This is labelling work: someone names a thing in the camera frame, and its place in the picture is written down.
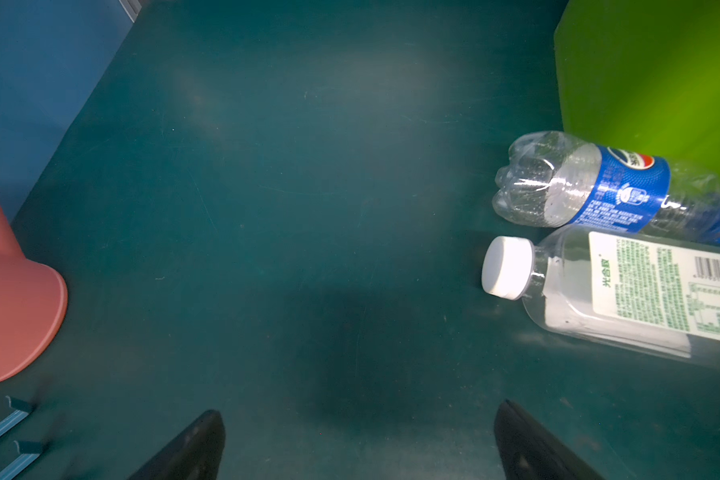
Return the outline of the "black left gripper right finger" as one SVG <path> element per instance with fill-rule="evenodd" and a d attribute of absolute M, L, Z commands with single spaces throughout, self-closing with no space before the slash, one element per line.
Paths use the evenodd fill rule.
<path fill-rule="evenodd" d="M 493 431 L 507 479 L 603 479 L 513 401 L 505 400 L 499 405 Z"/>

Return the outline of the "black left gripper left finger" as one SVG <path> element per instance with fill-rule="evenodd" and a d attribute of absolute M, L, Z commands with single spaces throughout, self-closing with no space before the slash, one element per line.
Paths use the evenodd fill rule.
<path fill-rule="evenodd" d="M 218 410 L 207 410 L 150 458 L 129 480 L 214 480 L 225 448 Z"/>

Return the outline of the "clear bottle blue cap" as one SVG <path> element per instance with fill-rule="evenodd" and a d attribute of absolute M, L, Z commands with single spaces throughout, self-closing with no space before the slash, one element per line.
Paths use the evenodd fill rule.
<path fill-rule="evenodd" d="M 709 171 L 561 131 L 523 135 L 508 155 L 493 207 L 511 222 L 720 245 L 720 178 Z"/>

